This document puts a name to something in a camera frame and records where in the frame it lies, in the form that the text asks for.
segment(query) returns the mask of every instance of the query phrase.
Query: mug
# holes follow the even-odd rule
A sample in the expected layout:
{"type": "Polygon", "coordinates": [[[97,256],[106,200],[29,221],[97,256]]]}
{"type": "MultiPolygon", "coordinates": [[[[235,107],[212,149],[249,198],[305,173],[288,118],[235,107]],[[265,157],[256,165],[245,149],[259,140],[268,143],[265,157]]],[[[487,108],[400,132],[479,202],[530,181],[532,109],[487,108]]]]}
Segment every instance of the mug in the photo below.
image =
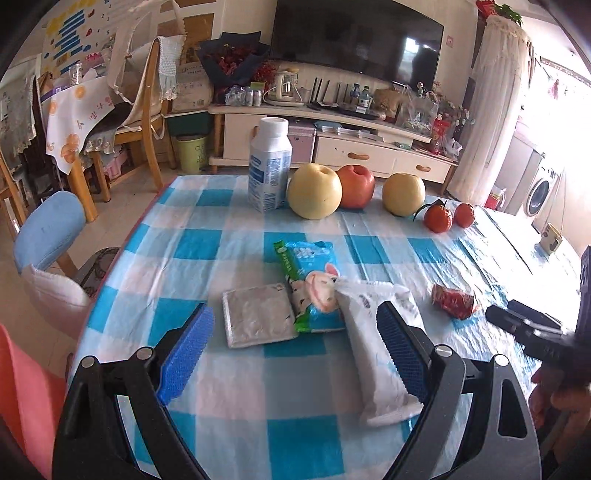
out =
{"type": "Polygon", "coordinates": [[[542,230],[540,245],[548,255],[556,252],[556,249],[562,243],[562,235],[551,223],[546,223],[542,230]]]}

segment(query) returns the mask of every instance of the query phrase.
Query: human hand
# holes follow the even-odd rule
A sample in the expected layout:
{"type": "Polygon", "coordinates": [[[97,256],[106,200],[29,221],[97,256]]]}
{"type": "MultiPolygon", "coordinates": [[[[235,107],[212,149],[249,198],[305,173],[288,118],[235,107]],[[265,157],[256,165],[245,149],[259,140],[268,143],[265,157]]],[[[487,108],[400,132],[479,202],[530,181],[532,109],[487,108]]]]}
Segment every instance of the human hand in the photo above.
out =
{"type": "Polygon", "coordinates": [[[568,422],[552,450],[558,463],[568,457],[581,435],[591,421],[591,390],[585,387],[560,388],[554,392],[544,382],[552,375],[551,369],[540,367],[531,377],[537,386],[531,393],[528,403],[534,426],[539,429],[550,406],[570,412],[568,422]]]}

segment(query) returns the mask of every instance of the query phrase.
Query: dining table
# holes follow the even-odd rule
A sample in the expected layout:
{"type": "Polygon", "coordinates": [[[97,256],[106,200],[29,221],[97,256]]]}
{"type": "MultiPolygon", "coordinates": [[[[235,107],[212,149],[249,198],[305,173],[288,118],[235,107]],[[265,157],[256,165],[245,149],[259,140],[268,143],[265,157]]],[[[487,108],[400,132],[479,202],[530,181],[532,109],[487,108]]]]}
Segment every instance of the dining table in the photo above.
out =
{"type": "MultiPolygon", "coordinates": [[[[457,202],[447,206],[453,210],[457,202]]],[[[380,184],[363,210],[306,220],[288,206],[255,210],[248,204],[248,176],[177,177],[159,192],[113,262],[73,365],[86,355],[109,362],[153,347],[204,302],[215,315],[213,335],[168,413],[210,478],[382,478],[416,417],[382,427],[360,421],[363,401],[347,332],[302,333],[231,349],[222,294],[285,281],[275,242],[331,242],[341,276],[409,288],[434,344],[484,361],[502,353],[528,395],[538,362],[488,323],[485,310],[517,299],[574,328],[579,257],[567,241],[547,255],[530,224],[481,207],[469,228],[454,225],[440,234],[422,218],[387,212],[380,184]],[[431,301],[436,284],[471,293],[479,308],[466,320],[451,318],[431,301]]],[[[453,462],[469,404],[469,398],[460,402],[435,474],[453,462]]],[[[128,399],[120,397],[119,405],[138,466],[157,474],[128,399]]]]}

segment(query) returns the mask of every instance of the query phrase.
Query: white bottle cap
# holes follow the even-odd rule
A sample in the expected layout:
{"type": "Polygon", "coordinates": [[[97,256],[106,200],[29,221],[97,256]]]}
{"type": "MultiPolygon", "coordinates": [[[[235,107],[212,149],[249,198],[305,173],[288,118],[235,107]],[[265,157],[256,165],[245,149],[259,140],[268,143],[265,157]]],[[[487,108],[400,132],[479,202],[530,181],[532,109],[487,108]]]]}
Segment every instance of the white bottle cap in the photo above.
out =
{"type": "Polygon", "coordinates": [[[264,137],[283,137],[287,135],[287,129],[290,123],[285,118],[276,116],[266,116],[261,118],[259,124],[259,135],[264,137]]]}

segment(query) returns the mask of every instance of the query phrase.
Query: tv screen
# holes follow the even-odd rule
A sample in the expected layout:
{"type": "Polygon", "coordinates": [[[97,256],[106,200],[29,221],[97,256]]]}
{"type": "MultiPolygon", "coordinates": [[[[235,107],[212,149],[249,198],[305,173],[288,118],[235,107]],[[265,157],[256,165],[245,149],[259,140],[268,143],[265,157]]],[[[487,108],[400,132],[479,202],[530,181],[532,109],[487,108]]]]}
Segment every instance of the tv screen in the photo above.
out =
{"type": "Polygon", "coordinates": [[[278,0],[271,58],[431,88],[443,26],[393,0],[278,0]]]}

